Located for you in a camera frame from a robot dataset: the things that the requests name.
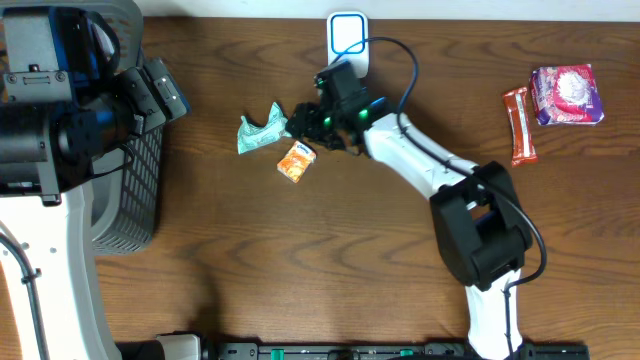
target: pink snack bag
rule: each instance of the pink snack bag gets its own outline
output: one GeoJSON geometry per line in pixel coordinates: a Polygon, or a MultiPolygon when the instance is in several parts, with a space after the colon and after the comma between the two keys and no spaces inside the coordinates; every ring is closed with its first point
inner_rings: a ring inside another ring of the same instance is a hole
{"type": "Polygon", "coordinates": [[[539,68],[531,75],[531,96],[540,125],[595,125],[604,119],[589,64],[539,68]]]}

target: wooden table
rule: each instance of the wooden table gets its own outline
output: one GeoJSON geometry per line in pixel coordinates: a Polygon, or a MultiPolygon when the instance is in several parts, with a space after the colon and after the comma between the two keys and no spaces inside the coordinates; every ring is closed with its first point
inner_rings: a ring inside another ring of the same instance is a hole
{"type": "MultiPolygon", "coordinates": [[[[583,341],[593,359],[640,357],[640,26],[370,26],[420,58],[412,121],[481,164],[510,162],[503,92],[526,85],[539,66],[593,65],[604,121],[532,124],[540,162],[511,169],[549,251],[544,276],[518,290],[519,327],[536,342],[583,341]]],[[[98,260],[117,340],[187,329],[264,342],[466,336],[464,289],[440,260],[428,204],[392,170],[319,149],[295,185],[275,168],[291,140],[237,154],[240,115],[264,122],[273,101],[290,115],[297,103],[317,100],[324,21],[153,18],[144,46],[166,59],[194,111],[166,131],[153,245],[98,260]]],[[[392,45],[371,50],[368,86],[397,101],[409,59],[392,45]]],[[[534,247],[524,272],[538,260],[534,247]]],[[[17,358],[0,292],[0,354],[17,358]]]]}

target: black cable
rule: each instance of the black cable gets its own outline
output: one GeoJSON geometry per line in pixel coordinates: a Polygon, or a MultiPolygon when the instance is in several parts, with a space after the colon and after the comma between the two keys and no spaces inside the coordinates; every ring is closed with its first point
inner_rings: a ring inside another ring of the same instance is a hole
{"type": "Polygon", "coordinates": [[[0,233],[0,244],[7,248],[20,265],[23,276],[22,283],[27,286],[27,293],[29,294],[29,305],[31,306],[31,318],[36,332],[38,353],[40,354],[41,360],[48,360],[49,350],[47,349],[47,339],[44,333],[44,326],[42,325],[42,311],[40,310],[38,291],[36,289],[36,278],[40,275],[40,272],[39,270],[33,271],[29,259],[24,251],[22,251],[22,248],[2,233],[0,233]]]}
{"type": "Polygon", "coordinates": [[[100,75],[101,79],[110,79],[118,69],[118,65],[120,65],[120,39],[118,39],[118,35],[115,33],[113,28],[111,28],[111,26],[109,26],[104,18],[97,12],[87,11],[84,16],[104,31],[113,46],[113,54],[111,54],[111,58],[100,75]]]}
{"type": "Polygon", "coordinates": [[[402,111],[407,103],[407,100],[409,98],[409,95],[411,94],[411,91],[413,91],[413,88],[416,85],[416,82],[418,81],[418,75],[419,75],[419,64],[418,64],[418,59],[416,58],[415,54],[413,53],[413,51],[411,51],[411,49],[405,45],[404,43],[402,43],[399,40],[396,39],[392,39],[392,38],[388,38],[388,37],[371,37],[371,38],[367,38],[364,39],[362,41],[359,41],[351,46],[349,46],[344,52],[340,53],[338,55],[338,57],[336,57],[331,64],[335,63],[336,61],[338,61],[343,55],[345,55],[351,48],[353,48],[354,46],[358,46],[360,44],[364,44],[364,43],[368,43],[368,42],[374,42],[374,41],[387,41],[387,42],[392,42],[398,46],[400,46],[404,51],[407,52],[407,54],[409,54],[409,56],[411,57],[411,60],[413,61],[413,76],[411,78],[411,82],[409,83],[409,86],[407,87],[407,90],[405,90],[404,95],[402,96],[402,98],[400,99],[400,102],[398,103],[398,108],[396,109],[396,121],[398,123],[398,128],[400,129],[400,133],[407,138],[407,140],[409,140],[410,143],[412,143],[415,147],[417,147],[418,149],[420,149],[422,152],[424,152],[425,154],[427,154],[428,156],[432,157],[434,160],[436,160],[438,163],[440,163],[442,166],[446,167],[447,169],[450,169],[464,177],[467,177],[469,179],[472,179],[473,181],[475,181],[478,185],[482,186],[485,190],[493,193],[494,195],[497,195],[498,197],[500,197],[504,202],[506,202],[507,204],[509,204],[509,206],[511,208],[513,208],[513,210],[524,220],[524,222],[527,224],[527,226],[531,229],[531,232],[533,233],[533,236],[536,239],[536,242],[538,243],[538,248],[540,249],[540,266],[538,267],[538,269],[531,275],[522,278],[522,279],[518,279],[516,281],[510,282],[508,284],[505,285],[503,293],[504,293],[504,299],[505,299],[505,312],[506,312],[506,316],[507,316],[507,327],[506,327],[506,334],[505,336],[507,337],[507,344],[509,347],[509,356],[511,359],[513,359],[513,346],[511,345],[511,321],[510,321],[510,309],[509,309],[509,298],[511,297],[510,294],[510,289],[512,287],[518,286],[518,285],[522,285],[522,284],[526,284],[528,282],[531,282],[535,279],[537,279],[538,277],[540,277],[540,275],[542,275],[542,273],[544,272],[544,269],[547,266],[547,249],[544,245],[544,240],[542,239],[542,235],[540,234],[540,231],[538,230],[538,228],[536,227],[536,225],[533,223],[533,221],[531,220],[531,218],[529,218],[529,216],[520,208],[520,206],[518,206],[514,200],[511,199],[511,196],[509,196],[507,193],[505,193],[500,187],[491,184],[487,181],[485,181],[484,179],[482,179],[481,177],[472,174],[464,169],[458,168],[457,166],[454,166],[451,164],[450,160],[445,160],[440,158],[437,154],[435,154],[433,151],[425,148],[424,146],[422,146],[422,144],[420,144],[419,142],[417,142],[415,139],[413,139],[408,133],[407,133],[407,127],[402,125],[401,119],[400,119],[400,115],[402,114],[402,111]]]}
{"type": "Polygon", "coordinates": [[[133,162],[136,159],[136,154],[133,153],[133,150],[131,150],[131,148],[129,148],[127,145],[124,145],[124,144],[119,145],[118,148],[120,148],[120,150],[122,150],[126,154],[128,154],[129,157],[131,157],[131,160],[129,160],[126,163],[124,163],[124,164],[122,164],[122,165],[120,165],[120,166],[118,166],[118,167],[116,167],[116,168],[114,168],[112,170],[109,170],[107,172],[95,174],[89,180],[95,180],[95,179],[101,178],[103,176],[107,176],[107,175],[113,174],[116,171],[120,171],[120,170],[123,170],[125,168],[129,168],[129,167],[133,166],[133,162]]]}

